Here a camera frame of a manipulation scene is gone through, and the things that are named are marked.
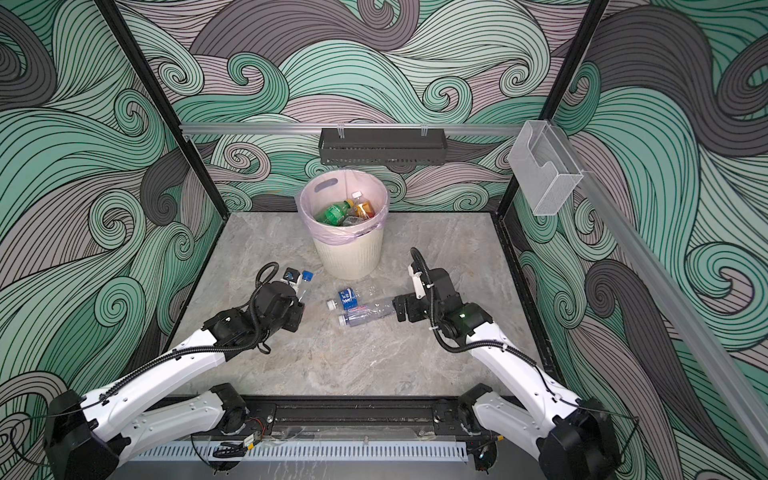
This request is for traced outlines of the red yellow label bottle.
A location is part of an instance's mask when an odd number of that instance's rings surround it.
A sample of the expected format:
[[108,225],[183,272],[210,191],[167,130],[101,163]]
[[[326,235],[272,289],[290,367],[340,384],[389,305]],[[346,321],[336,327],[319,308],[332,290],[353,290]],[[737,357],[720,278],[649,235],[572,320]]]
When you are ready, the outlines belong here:
[[352,193],[355,216],[363,220],[369,220],[375,217],[376,211],[370,200],[361,192]]

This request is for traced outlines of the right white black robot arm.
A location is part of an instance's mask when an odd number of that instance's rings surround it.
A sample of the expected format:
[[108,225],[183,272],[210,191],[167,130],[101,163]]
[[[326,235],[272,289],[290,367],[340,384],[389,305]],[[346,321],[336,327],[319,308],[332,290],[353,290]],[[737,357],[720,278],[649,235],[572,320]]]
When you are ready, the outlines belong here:
[[536,459],[548,479],[608,479],[616,472],[622,454],[613,414],[544,373],[487,311],[461,299],[446,270],[411,264],[408,274],[414,291],[396,297],[399,321],[429,321],[446,351],[470,353],[515,398],[473,387],[464,396],[466,431],[503,436]]

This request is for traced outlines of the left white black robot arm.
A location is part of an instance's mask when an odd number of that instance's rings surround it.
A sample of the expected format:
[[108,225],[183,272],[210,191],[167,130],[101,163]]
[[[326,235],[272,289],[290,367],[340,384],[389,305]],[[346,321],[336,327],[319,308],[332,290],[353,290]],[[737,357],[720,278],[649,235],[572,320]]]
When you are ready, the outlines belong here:
[[139,454],[181,437],[210,430],[240,433],[248,408],[229,383],[190,400],[156,404],[243,351],[265,350],[272,334],[296,331],[303,310],[292,285],[262,283],[245,306],[219,312],[171,351],[119,380],[85,395],[68,390],[54,398],[44,427],[53,476],[106,479]]

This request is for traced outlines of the blue label bottle white cap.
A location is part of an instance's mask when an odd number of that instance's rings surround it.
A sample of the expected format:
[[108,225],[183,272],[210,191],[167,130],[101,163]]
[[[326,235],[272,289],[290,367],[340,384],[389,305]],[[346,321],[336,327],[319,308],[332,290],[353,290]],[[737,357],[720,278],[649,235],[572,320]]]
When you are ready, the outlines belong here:
[[347,287],[326,300],[325,306],[330,312],[349,310],[383,296],[383,290],[376,286]]

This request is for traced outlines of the green bottle yellow cap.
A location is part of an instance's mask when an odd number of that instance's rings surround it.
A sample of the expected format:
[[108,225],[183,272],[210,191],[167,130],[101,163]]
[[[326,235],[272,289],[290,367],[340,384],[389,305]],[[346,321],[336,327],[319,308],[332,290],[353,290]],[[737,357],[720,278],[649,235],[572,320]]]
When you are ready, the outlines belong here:
[[324,225],[342,226],[352,208],[353,204],[348,200],[332,203],[325,207],[315,217],[315,220]]

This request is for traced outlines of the clear Ganten bottle white cap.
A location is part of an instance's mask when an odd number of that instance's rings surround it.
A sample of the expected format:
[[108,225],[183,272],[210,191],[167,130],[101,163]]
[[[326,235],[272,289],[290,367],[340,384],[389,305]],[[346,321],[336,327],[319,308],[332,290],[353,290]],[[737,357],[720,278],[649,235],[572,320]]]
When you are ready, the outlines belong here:
[[392,300],[379,300],[353,307],[338,317],[341,326],[357,327],[396,314]]

